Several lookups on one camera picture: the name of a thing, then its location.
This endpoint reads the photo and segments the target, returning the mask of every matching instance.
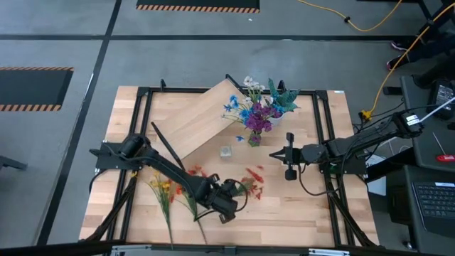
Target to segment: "vase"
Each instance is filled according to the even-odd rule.
[[[272,126],[277,126],[283,120],[283,117],[284,114],[282,114],[281,117],[278,118],[270,117],[268,120],[272,123]]]
[[[250,139],[248,139],[248,144],[250,146],[259,146],[261,144],[261,132],[251,131]]]

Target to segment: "keyboard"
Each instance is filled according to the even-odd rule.
[[[425,230],[455,238],[455,183],[412,184]]]

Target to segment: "yellow wire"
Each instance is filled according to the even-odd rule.
[[[323,6],[319,6],[319,5],[315,5],[315,4],[310,4],[309,2],[307,1],[304,1],[304,0],[297,0],[303,4],[307,4],[309,6],[312,6],[312,7],[316,7],[318,9],[323,9],[323,10],[326,10],[326,11],[331,11],[335,14],[338,14],[339,16],[343,17],[343,18],[346,18],[346,16],[344,14],[342,14],[341,12],[339,11],[336,11],[336,10],[333,10],[333,9],[330,9],[330,8],[327,8],[327,7],[323,7]],[[388,15],[386,15],[386,17],[381,21],[379,22],[378,24],[376,24],[376,26],[373,26],[372,28],[369,28],[369,29],[361,29],[361,28],[358,28],[354,23],[352,23],[351,21],[348,21],[348,23],[353,27],[355,28],[356,30],[360,31],[360,32],[370,32],[370,31],[373,31],[375,30],[377,27],[381,26],[398,8],[398,6],[403,2],[403,0],[399,0],[398,3],[395,5],[395,7],[390,11],[390,13]]]
[[[445,14],[450,8],[454,7],[455,6],[455,3],[449,5],[447,8],[445,8],[438,16],[436,16],[434,19],[433,19],[433,22],[437,21],[443,14]],[[370,110],[370,111],[365,111],[363,110],[362,113],[363,113],[363,117],[365,120],[370,120],[371,119],[371,115],[373,114],[373,111],[375,111],[376,109],[376,105],[378,104],[378,100],[379,100],[379,96],[381,94],[381,90],[382,88],[384,87],[385,83],[387,82],[387,80],[389,79],[390,75],[393,73],[393,71],[395,70],[395,68],[398,66],[398,63],[400,63],[403,58],[411,51],[411,49],[416,45],[416,43],[420,40],[420,38],[422,38],[422,36],[429,30],[429,26],[427,26],[421,33],[420,35],[414,40],[414,42],[412,43],[412,45],[405,51],[405,53],[403,55],[401,55],[400,59],[398,59],[398,61],[395,63],[395,65],[393,65],[392,69],[390,70],[390,72],[387,74],[387,76],[385,77],[384,79],[384,82],[382,82],[382,85],[379,87],[379,90],[378,90],[378,93],[376,94],[376,98],[375,98],[375,103],[373,104],[373,108]]]

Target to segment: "wooden table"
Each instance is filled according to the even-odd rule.
[[[106,132],[107,141],[121,142],[128,134],[137,88],[119,87]],[[160,122],[190,104],[197,96],[199,96],[197,93],[155,92],[149,121],[155,122],[159,127]],[[352,135],[345,95],[343,92],[328,91],[328,98],[336,136]],[[295,134],[294,146],[318,142],[311,97],[298,96],[296,104],[300,109],[286,114],[281,124],[271,132],[263,133],[262,144],[259,147],[252,148],[245,141],[237,142],[235,137],[237,135],[247,137],[247,131],[241,124],[234,123],[183,159],[186,168],[198,164],[209,175],[219,174],[222,181],[226,178],[240,180],[247,175],[245,172],[247,167],[254,168],[256,165],[264,167],[264,171],[257,171],[264,177],[264,193],[260,200],[249,199],[246,209],[237,213],[236,219],[227,224],[221,224],[218,214],[215,213],[201,219],[209,245],[334,246],[327,196],[310,196],[303,191],[298,181],[286,181],[284,179],[286,167],[276,159],[268,157],[271,152],[287,145],[287,132]],[[322,102],[320,110],[324,136],[328,138]],[[139,132],[140,123],[139,118],[136,132]],[[156,142],[156,134],[151,125],[147,130],[147,137],[151,139],[155,149],[160,152],[166,151],[160,142]],[[220,148],[227,145],[232,147],[232,156],[222,159]],[[139,178],[141,181],[149,181],[151,175],[151,169],[144,168],[140,171]],[[118,177],[118,170],[109,170],[94,182],[80,238],[92,234],[109,213]],[[316,165],[307,166],[303,181],[310,191],[326,190],[323,176]],[[351,215],[367,236],[378,243],[365,184],[354,175],[344,176],[344,184]],[[241,198],[238,198],[238,201],[239,204],[243,203]],[[119,214],[114,238],[119,237],[122,215],[123,212]],[[172,204],[171,230],[175,244],[204,244],[199,227],[192,219],[193,216],[183,205],[178,202]],[[343,219],[339,213],[338,224],[342,241],[346,243]],[[159,203],[144,182],[138,182],[136,188],[127,242],[170,242]]]

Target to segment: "gray floor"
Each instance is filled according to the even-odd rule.
[[[104,34],[114,0],[40,3],[3,0],[0,34]],[[378,22],[391,3],[320,1],[353,17],[363,28]],[[211,14],[136,11],[123,0],[114,27],[118,35],[360,35],[334,14],[294,0],[262,0],[261,13]],[[403,4],[374,35],[412,35],[425,19],[418,6]],[[56,113],[0,112],[0,154],[28,163],[27,171],[0,172],[0,247],[32,245],[48,202],[77,112],[92,74],[101,41],[0,41],[0,66],[57,65],[75,67],[63,108]],[[210,87],[226,73],[241,80],[252,75],[284,80],[287,87],[344,90],[351,118],[371,107],[387,75],[385,63],[399,53],[388,42],[360,41],[110,41],[97,87],[77,147],[49,243],[78,238],[88,199],[95,158],[88,149],[104,137],[119,85]],[[436,60],[423,60],[398,70],[420,73]],[[399,97],[381,96],[377,111],[388,110]],[[402,144],[394,143],[395,151]],[[379,154],[390,154],[383,147]],[[401,249],[406,230],[381,210],[383,198],[372,199],[380,243]]]

